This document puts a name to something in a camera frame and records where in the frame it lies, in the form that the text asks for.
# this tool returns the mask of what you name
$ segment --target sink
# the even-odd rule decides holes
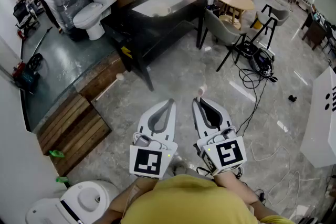
[[[154,15],[158,13],[158,10],[161,10],[160,15],[166,16],[171,12],[170,8],[181,1],[182,0],[148,0],[145,3],[136,6],[132,10],[147,15],[149,17],[154,17]]]

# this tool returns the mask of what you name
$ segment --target yellow shirt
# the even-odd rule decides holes
[[[281,216],[263,223],[293,224]],[[209,180],[177,175],[158,182],[127,210],[122,224],[257,224],[243,200]]]

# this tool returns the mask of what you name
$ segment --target green object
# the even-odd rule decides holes
[[[65,182],[69,182],[69,179],[66,176],[59,176],[56,178],[56,182],[65,183]]]
[[[54,157],[64,158],[64,153],[62,151],[49,151],[49,153]]]

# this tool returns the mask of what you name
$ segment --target white cable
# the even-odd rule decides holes
[[[132,198],[134,198],[134,196],[135,196],[135,194],[133,193],[135,187],[137,187],[137,185],[134,185],[133,188],[131,189],[130,193],[128,194],[128,197],[127,197],[127,200],[126,200],[125,209],[124,209],[124,212],[122,213],[121,219],[124,218],[124,215],[125,215],[125,212],[126,212],[126,209],[127,209],[127,205],[128,205],[128,200],[130,199],[131,194],[133,195]]]
[[[267,199],[268,199],[269,203],[270,203],[273,207],[276,206],[276,205],[278,205],[278,204],[281,203],[282,201],[284,201],[284,200],[287,198],[288,193],[289,193],[290,182],[291,182],[292,179],[294,178],[295,174],[298,173],[298,175],[299,175],[299,187],[298,187],[298,192],[297,192],[297,194],[296,194],[296,200],[295,200],[295,212],[296,212],[296,206],[297,206],[297,202],[298,202],[298,198],[299,198],[299,191],[300,191],[300,181],[320,180],[320,178],[301,179],[301,178],[300,178],[300,172],[299,172],[298,170],[295,171],[295,173],[292,175],[291,179],[290,179],[289,182],[288,182],[288,189],[287,189],[287,193],[286,193],[285,197],[284,197],[281,201],[277,202],[276,204],[273,204],[273,203],[271,202],[271,200],[269,199],[269,195],[270,195],[270,193],[271,193],[271,192],[272,192],[272,191],[273,191],[279,184],[282,183],[282,181],[283,181],[283,180],[286,178],[286,176],[290,173],[290,171],[291,171],[291,166],[290,166],[290,163],[291,163],[291,161],[290,161],[290,153],[289,153],[289,151],[288,151],[284,146],[279,146],[279,147],[277,148],[277,150],[274,151],[274,153],[273,153],[272,155],[270,155],[269,157],[266,157],[266,158],[263,158],[263,159],[256,159],[255,156],[254,156],[254,152],[253,152],[252,144],[253,144],[253,142],[251,142],[251,145],[250,145],[249,147],[251,147],[252,156],[253,156],[253,159],[254,159],[256,162],[261,162],[261,161],[265,161],[265,160],[267,160],[267,159],[272,158],[272,157],[278,152],[278,150],[279,150],[280,148],[283,148],[285,151],[287,151],[288,156],[289,156],[289,170],[288,170],[287,174],[282,178],[282,180],[281,180],[279,183],[275,184],[274,187],[268,192],[268,194],[267,194]]]

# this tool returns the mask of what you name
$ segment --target gray floor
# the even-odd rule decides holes
[[[91,41],[88,38],[72,41],[66,34],[59,34],[45,13],[38,17],[40,25],[31,31],[23,45],[23,60],[27,62],[36,45],[52,26],[37,52],[44,60],[38,70],[41,77],[34,95],[26,95],[26,109],[31,130],[43,118],[60,94],[89,67],[114,51],[106,35]]]
[[[272,158],[257,162],[253,158],[251,144],[256,160],[270,156],[279,146],[283,146],[290,153],[291,172],[272,191],[269,199],[273,204],[281,201],[290,186],[288,197],[278,205],[272,206],[269,200],[266,205],[286,217],[294,213],[299,188],[298,174],[291,182],[289,180],[298,170],[301,179],[317,179],[300,181],[297,205],[308,206],[309,212],[316,208],[314,214],[321,214],[328,204],[323,198],[331,167],[315,169],[299,148],[310,110],[313,81],[327,68],[328,62],[321,47],[312,51],[308,43],[301,40],[304,32],[300,27],[307,14],[298,6],[291,6],[287,0],[253,1],[256,10],[270,4],[292,8],[293,12],[286,23],[276,29],[272,40],[270,51],[275,55],[275,76],[278,82],[266,84],[259,107],[245,132],[248,162],[243,165],[242,181],[253,190],[262,189],[267,194],[287,174],[289,156],[281,148]],[[255,29],[249,29],[256,10],[243,15],[243,30],[250,31],[251,37],[256,33]],[[257,44],[267,44],[269,35],[270,32],[267,36],[262,35]],[[138,120],[151,106],[169,98],[177,102],[175,141],[179,148],[176,157],[185,161],[190,168],[203,166],[193,147],[198,135],[191,110],[192,100],[203,84],[208,87],[204,97],[224,106],[237,127],[251,114],[255,105],[254,93],[244,88],[232,58],[227,60],[220,72],[216,72],[227,53],[226,47],[216,44],[211,35],[205,39],[201,51],[195,48],[195,43],[194,31],[151,64],[154,92],[150,92],[133,72],[126,73],[124,81],[115,83],[94,104],[113,132],[70,172],[68,176],[73,184],[101,178],[120,189],[126,188],[134,180],[128,171],[129,146],[137,130]],[[241,68],[249,67],[243,57],[238,65]],[[264,83],[256,90],[258,96]],[[298,97],[295,103],[288,100],[291,94]]]

